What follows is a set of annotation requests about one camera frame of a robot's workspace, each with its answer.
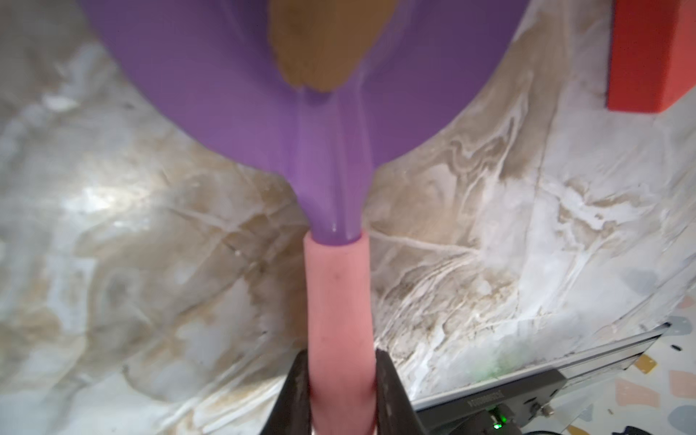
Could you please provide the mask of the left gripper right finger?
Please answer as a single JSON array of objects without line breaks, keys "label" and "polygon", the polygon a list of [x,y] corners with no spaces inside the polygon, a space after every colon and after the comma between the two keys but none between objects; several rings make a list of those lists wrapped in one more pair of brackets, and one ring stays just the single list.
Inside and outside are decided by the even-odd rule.
[{"label": "left gripper right finger", "polygon": [[377,433],[379,435],[425,435],[426,431],[411,406],[389,353],[376,350]]}]

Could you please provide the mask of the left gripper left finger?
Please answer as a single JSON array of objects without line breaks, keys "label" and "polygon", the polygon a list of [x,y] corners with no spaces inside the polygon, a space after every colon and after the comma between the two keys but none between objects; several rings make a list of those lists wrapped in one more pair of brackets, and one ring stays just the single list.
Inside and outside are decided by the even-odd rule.
[{"label": "left gripper left finger", "polygon": [[308,352],[295,357],[260,435],[311,435]]}]

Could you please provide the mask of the purple trowel pink handle front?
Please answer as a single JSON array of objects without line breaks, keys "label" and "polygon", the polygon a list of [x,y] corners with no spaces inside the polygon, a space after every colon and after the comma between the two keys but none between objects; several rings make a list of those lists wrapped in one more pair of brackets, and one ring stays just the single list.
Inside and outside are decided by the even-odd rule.
[{"label": "purple trowel pink handle front", "polygon": [[524,1],[84,1],[130,81],[206,148],[281,176],[303,238],[312,434],[378,434],[370,239],[377,168],[493,75]]}]

